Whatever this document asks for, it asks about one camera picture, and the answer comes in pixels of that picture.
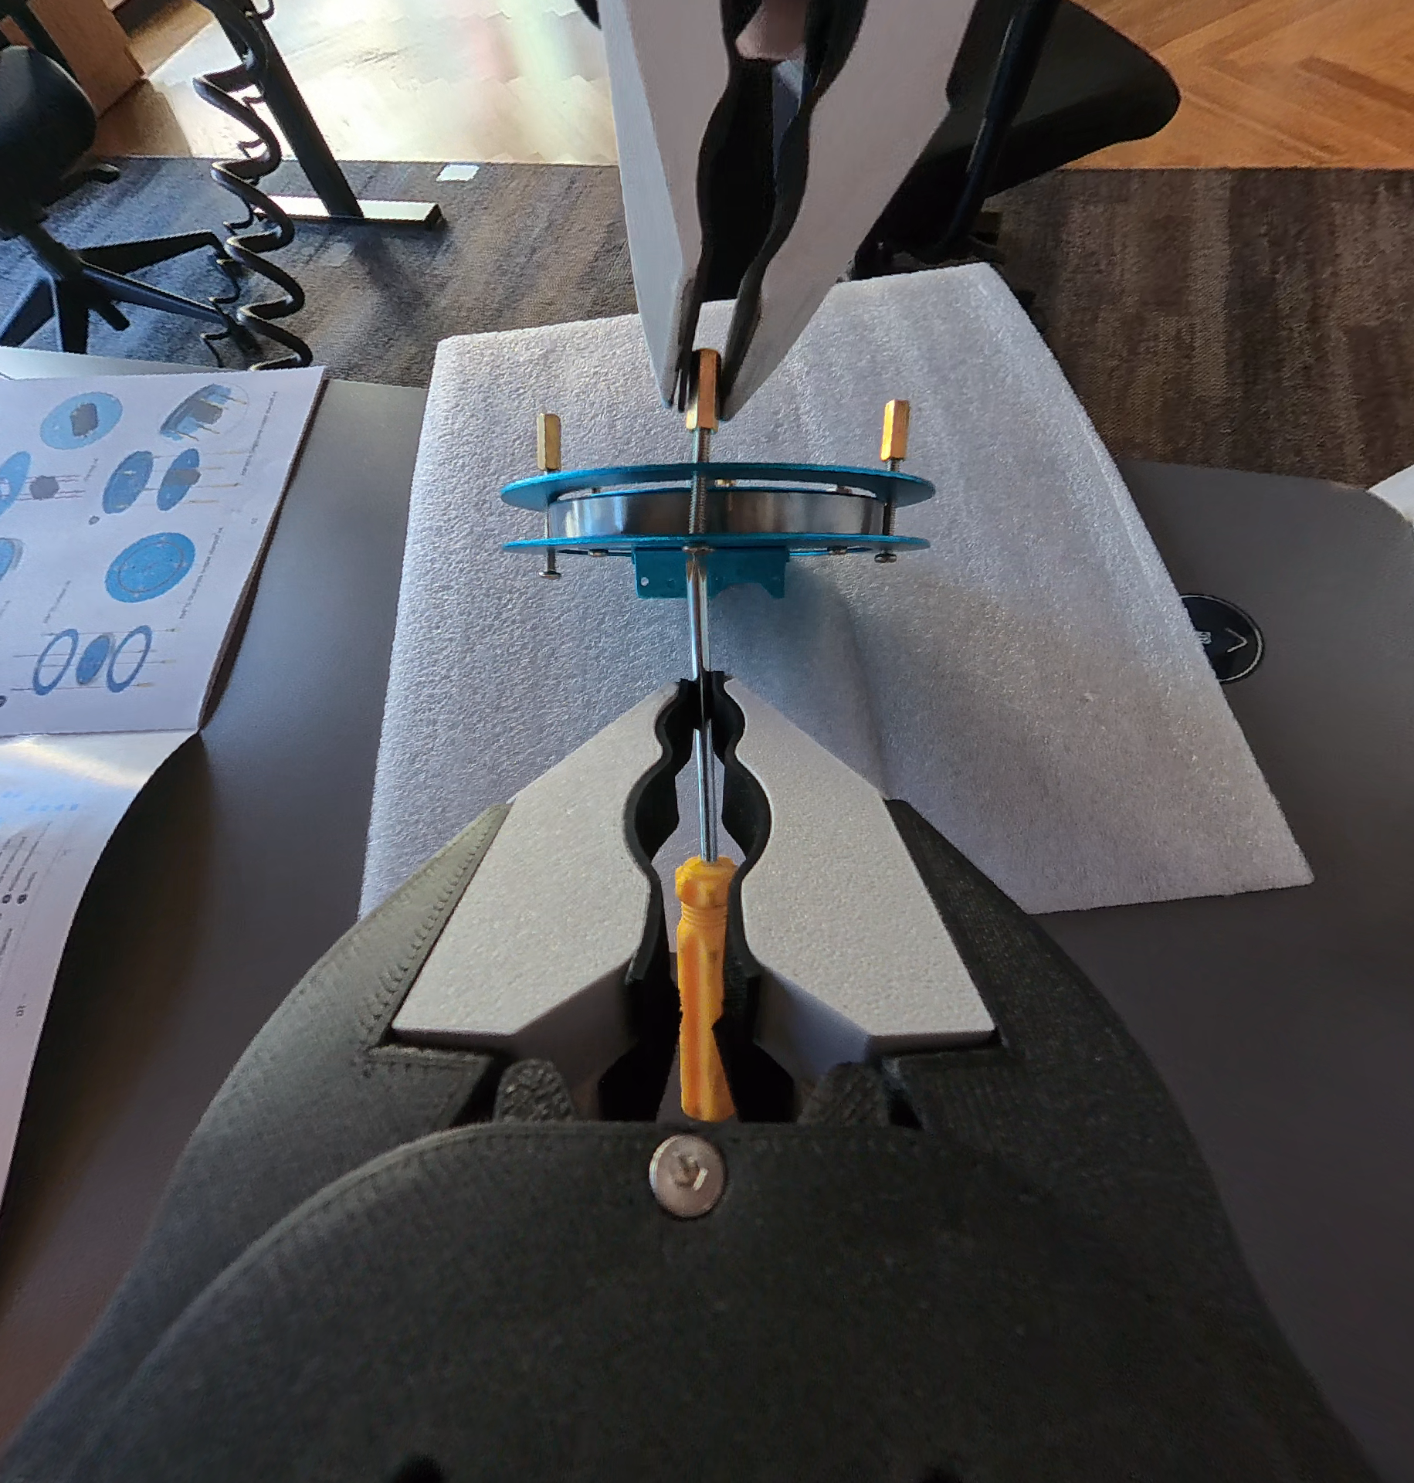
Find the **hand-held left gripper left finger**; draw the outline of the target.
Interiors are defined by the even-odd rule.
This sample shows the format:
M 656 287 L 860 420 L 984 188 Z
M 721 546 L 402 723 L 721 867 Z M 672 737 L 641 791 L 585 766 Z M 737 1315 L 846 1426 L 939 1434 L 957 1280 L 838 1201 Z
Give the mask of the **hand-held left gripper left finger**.
M 393 1022 L 401 1043 L 551 1061 L 603 1115 L 657 1115 L 680 1035 L 656 857 L 696 691 L 652 695 L 524 788 Z

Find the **black office chair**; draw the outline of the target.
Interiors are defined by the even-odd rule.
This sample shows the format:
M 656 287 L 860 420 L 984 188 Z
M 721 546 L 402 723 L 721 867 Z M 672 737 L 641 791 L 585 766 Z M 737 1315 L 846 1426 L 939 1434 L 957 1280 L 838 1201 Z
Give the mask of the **black office chair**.
M 947 96 L 947 117 L 857 252 L 857 281 L 1000 263 L 990 196 L 1150 136 L 1179 108 L 1160 61 L 1069 2 L 977 2 Z

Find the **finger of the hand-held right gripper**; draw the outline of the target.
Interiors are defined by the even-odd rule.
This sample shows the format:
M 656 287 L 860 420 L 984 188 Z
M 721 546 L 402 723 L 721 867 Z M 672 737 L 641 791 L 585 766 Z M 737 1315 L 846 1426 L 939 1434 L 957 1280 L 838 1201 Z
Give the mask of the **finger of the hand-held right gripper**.
M 740 281 L 723 205 L 736 106 L 724 16 L 720 2 L 601 5 L 643 332 L 660 397 L 680 407 L 700 305 Z
M 973 2 L 811 5 L 806 96 L 784 136 L 768 241 L 742 281 L 721 370 L 734 418 L 782 364 L 949 112 Z

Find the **brown cardboard box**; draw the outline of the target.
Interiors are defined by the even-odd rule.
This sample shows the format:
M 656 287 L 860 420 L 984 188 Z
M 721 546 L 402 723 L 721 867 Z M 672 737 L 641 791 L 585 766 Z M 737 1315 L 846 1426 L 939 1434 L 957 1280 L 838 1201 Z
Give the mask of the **brown cardboard box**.
M 145 80 L 141 63 L 109 4 L 33 2 L 31 10 L 65 55 L 98 117 Z

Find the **open instruction booklet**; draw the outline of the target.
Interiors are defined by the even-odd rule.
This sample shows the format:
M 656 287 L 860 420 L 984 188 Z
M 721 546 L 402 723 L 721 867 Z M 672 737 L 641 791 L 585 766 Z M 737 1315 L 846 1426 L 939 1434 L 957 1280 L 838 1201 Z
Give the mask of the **open instruction booklet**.
M 0 380 L 0 1200 L 89 880 L 198 732 L 324 380 Z

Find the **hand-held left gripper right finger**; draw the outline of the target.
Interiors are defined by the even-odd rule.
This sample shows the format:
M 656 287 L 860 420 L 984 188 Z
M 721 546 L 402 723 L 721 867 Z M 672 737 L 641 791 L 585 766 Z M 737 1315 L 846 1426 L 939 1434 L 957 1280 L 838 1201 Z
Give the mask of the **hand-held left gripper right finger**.
M 876 1056 L 987 1041 L 995 1024 L 883 793 L 744 683 L 737 756 L 769 835 L 740 883 L 761 966 L 756 1040 L 795 1078 Z

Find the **blue round metal base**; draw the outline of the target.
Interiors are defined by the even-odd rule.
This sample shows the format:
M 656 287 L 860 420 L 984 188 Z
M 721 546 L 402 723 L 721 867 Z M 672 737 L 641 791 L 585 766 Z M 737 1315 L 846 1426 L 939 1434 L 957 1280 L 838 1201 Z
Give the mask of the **blue round metal base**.
M 542 537 L 508 551 L 631 558 L 638 594 L 681 599 L 686 558 L 702 551 L 708 596 L 758 585 L 784 598 L 795 554 L 926 546 L 896 535 L 893 510 L 936 495 L 909 473 L 784 462 L 680 462 L 547 473 L 502 490 L 515 508 L 545 518 Z

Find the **black saddle stool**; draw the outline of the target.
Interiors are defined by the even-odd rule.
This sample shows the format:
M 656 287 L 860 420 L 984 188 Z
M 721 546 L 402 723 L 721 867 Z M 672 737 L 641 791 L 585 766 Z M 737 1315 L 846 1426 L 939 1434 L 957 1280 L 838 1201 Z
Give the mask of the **black saddle stool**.
M 125 269 L 223 247 L 212 233 L 188 233 L 71 250 L 44 226 L 47 209 L 84 180 L 113 180 L 108 168 L 73 175 L 97 136 L 97 116 L 79 82 L 58 61 L 29 47 L 0 50 L 0 237 L 20 237 L 41 265 L 39 279 L 0 327 L 0 346 L 17 348 L 55 322 L 61 349 L 87 353 L 89 319 L 98 314 L 125 330 L 122 305 L 149 306 L 234 332 L 223 306 L 151 287 Z

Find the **white foam sheet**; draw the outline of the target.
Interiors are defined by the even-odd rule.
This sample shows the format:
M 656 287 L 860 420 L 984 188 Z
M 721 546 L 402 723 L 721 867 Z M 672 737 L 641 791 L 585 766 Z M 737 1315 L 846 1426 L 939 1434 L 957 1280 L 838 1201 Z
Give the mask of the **white foam sheet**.
M 1032 913 L 1310 880 L 1125 482 L 993 269 L 836 287 L 723 458 L 873 463 L 912 404 L 901 513 L 929 550 L 796 562 L 713 601 L 715 663 Z M 438 346 L 404 556 L 366 912 L 486 807 L 686 673 L 681 602 L 625 561 L 543 583 L 500 489 L 535 415 L 571 468 L 683 455 L 636 316 Z

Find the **person's right hand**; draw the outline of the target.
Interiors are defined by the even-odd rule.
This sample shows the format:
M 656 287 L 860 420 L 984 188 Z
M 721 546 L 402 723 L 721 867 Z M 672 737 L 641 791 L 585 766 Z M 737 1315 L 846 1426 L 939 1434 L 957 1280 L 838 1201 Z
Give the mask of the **person's right hand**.
M 804 50 L 806 0 L 761 2 L 739 34 L 736 48 L 747 61 L 784 63 Z

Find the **dark grey desk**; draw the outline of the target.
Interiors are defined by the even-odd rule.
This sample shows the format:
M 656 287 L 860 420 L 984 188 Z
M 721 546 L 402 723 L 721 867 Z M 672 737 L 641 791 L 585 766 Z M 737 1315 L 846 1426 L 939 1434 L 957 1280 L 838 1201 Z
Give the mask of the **dark grey desk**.
M 254 1033 L 358 918 L 423 404 L 327 383 L 215 713 L 87 892 L 0 1211 L 0 1442 Z

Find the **orange-handled screwdriver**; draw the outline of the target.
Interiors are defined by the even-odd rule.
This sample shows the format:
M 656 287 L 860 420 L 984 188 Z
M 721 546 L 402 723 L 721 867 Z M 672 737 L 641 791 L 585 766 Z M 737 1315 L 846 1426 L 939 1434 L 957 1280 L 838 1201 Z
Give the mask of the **orange-handled screwdriver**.
M 691 660 L 697 683 L 699 721 L 697 825 L 699 851 L 676 872 L 681 905 L 678 934 L 680 984 L 680 1088 L 683 1112 L 704 1123 L 734 1115 L 728 1073 L 716 1041 L 723 1014 L 726 931 L 732 860 L 718 857 L 718 787 L 712 719 L 708 590 L 705 548 L 686 551 Z

